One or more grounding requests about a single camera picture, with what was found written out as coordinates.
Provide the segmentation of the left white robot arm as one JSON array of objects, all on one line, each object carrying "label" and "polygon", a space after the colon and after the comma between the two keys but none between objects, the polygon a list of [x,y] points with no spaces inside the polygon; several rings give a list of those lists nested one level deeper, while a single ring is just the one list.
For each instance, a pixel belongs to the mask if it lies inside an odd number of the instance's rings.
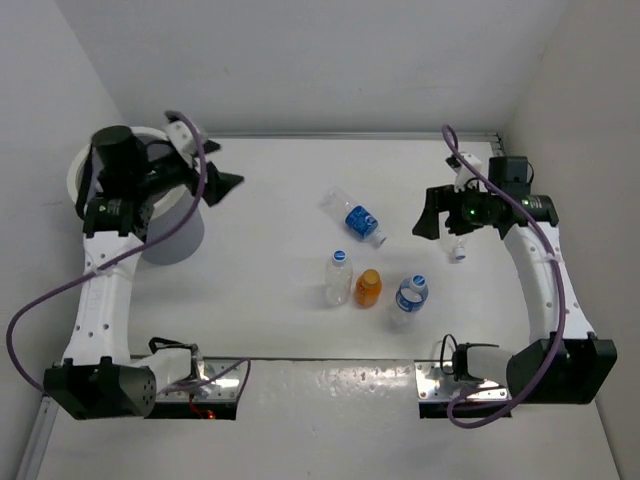
[{"label": "left white robot arm", "polygon": [[126,125],[99,130],[89,144],[102,166],[97,192],[77,201],[84,210],[85,260],[79,306],[62,359],[43,378],[44,392],[77,420],[147,417],[161,394],[203,396],[213,384],[194,343],[171,341],[138,361],[129,350],[133,283],[143,253],[183,230],[200,203],[218,204],[244,180],[208,160],[220,146],[185,114],[169,110],[165,116],[171,150],[156,160]]}]

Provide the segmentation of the clear bottle blue white cap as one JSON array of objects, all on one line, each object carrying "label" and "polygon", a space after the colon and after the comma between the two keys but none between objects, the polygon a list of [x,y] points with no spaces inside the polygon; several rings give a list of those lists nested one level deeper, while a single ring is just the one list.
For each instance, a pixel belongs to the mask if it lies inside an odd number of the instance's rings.
[{"label": "clear bottle blue white cap", "polygon": [[325,297],[329,305],[338,306],[347,302],[351,292],[353,266],[343,250],[336,250],[326,262]]}]

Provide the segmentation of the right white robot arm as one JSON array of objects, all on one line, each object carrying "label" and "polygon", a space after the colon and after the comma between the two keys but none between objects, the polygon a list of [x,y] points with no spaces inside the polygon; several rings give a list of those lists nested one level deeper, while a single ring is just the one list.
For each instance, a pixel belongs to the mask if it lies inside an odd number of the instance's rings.
[{"label": "right white robot arm", "polygon": [[553,201],[531,191],[533,169],[524,157],[493,157],[484,191],[476,176],[482,163],[471,154],[446,160],[452,185],[430,187],[412,232],[437,240],[443,232],[470,234],[495,228],[511,255],[524,295],[530,344],[511,354],[492,344],[457,346],[457,381],[491,380],[532,404],[588,404],[617,360],[613,341],[599,338],[577,301],[563,263],[559,217]]}]

